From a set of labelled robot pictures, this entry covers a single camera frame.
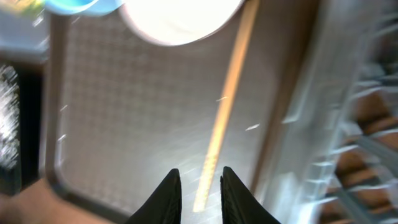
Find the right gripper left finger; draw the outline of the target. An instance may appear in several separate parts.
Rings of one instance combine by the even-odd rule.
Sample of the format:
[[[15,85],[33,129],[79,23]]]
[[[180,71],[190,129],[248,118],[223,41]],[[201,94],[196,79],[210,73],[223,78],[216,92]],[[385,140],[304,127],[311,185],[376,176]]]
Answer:
[[[181,224],[182,186],[178,169],[171,169],[126,224]]]

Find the rice food waste pile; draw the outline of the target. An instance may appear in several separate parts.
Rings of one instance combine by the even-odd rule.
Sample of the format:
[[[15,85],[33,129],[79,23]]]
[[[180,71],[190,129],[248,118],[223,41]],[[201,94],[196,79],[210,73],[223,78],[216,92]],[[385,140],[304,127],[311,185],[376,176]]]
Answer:
[[[12,66],[1,64],[1,168],[11,170],[19,156],[19,85]]]

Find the wooden chopstick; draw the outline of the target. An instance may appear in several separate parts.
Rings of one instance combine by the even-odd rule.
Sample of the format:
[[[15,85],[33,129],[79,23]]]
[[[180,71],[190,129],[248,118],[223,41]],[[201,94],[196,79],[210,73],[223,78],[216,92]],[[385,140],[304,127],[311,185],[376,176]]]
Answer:
[[[229,117],[232,112],[234,99],[239,86],[241,71],[244,66],[259,5],[260,0],[249,0],[246,1],[243,6],[243,12],[240,18],[231,58],[229,60],[223,91],[221,98],[219,99],[219,106],[213,125],[210,143],[193,203],[192,211],[194,213],[203,212],[206,207],[206,202],[208,200],[216,166],[221,153],[225,132],[228,127]]]

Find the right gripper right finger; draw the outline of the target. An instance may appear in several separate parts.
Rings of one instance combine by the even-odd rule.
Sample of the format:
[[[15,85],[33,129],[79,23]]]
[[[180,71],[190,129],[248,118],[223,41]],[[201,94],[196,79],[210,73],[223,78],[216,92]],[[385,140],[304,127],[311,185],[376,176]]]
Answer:
[[[280,224],[228,166],[223,167],[220,187],[223,224]]]

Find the green orange snack wrapper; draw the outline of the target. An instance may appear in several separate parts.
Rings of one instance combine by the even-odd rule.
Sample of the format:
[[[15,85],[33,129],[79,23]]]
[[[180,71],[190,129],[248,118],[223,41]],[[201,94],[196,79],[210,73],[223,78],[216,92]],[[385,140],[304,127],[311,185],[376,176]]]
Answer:
[[[13,14],[35,17],[44,9],[43,0],[1,0],[1,9]]]

